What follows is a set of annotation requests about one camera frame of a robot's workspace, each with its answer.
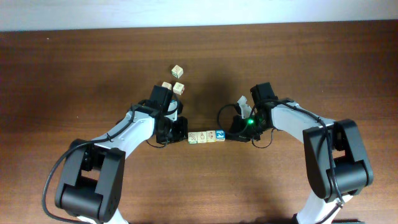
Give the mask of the blue letter block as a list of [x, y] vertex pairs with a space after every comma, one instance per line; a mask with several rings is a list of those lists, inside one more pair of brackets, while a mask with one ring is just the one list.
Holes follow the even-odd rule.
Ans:
[[215, 134], [216, 134], [216, 141], [217, 142], [225, 141], [226, 135], [225, 135], [225, 132], [223, 130], [218, 129], [218, 130], [215, 131]]

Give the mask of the yellow-edged picture block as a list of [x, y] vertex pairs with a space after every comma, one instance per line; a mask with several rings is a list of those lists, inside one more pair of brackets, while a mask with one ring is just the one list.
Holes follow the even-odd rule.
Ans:
[[207, 142], [216, 142], [216, 131], [215, 130], [206, 131], [206, 141]]

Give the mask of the green V block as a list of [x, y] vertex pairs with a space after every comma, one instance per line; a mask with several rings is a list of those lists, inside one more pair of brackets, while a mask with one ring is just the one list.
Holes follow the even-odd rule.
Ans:
[[189, 144], [197, 144], [198, 143], [198, 133], [197, 132], [189, 132], [188, 133], [188, 143]]

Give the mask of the blue D block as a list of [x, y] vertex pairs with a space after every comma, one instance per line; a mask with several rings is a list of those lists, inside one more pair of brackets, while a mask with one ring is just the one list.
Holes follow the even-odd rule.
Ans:
[[206, 131], [197, 132], [197, 143], [206, 143], [206, 142], [207, 142]]

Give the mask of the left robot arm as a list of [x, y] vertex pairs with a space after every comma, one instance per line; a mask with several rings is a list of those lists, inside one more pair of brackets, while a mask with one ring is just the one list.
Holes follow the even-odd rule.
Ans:
[[63, 170], [55, 206], [71, 215], [72, 223], [126, 223], [118, 208], [125, 161], [151, 137], [157, 148], [186, 139], [182, 107], [172, 90], [156, 85], [149, 99], [131, 105], [107, 133], [74, 140], [57, 161]]

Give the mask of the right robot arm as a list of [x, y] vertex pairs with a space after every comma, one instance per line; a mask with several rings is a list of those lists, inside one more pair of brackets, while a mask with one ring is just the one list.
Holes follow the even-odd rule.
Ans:
[[270, 83], [250, 89], [253, 106], [241, 97], [231, 104], [237, 114], [225, 133], [231, 141], [255, 142], [267, 131], [284, 131], [303, 143], [310, 195], [294, 223], [332, 223], [338, 212], [374, 180], [357, 124], [335, 121], [278, 98]]

